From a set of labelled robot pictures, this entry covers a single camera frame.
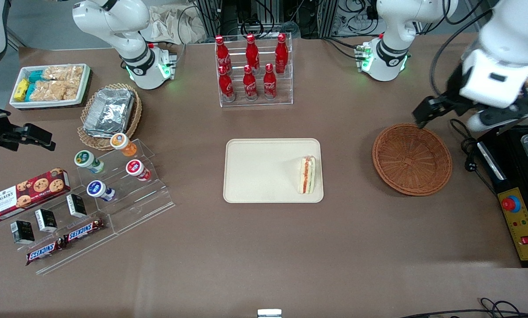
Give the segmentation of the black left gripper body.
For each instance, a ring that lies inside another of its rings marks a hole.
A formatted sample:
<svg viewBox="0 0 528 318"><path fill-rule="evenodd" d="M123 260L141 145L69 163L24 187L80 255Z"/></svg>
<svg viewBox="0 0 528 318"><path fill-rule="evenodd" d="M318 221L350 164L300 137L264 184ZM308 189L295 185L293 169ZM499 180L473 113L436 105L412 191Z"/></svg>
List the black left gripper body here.
<svg viewBox="0 0 528 318"><path fill-rule="evenodd" d="M456 116L462 116L469 110L473 109L473 101L462 97L459 90L447 90L437 97L439 103L438 117L442 117L451 111L456 113Z"/></svg>

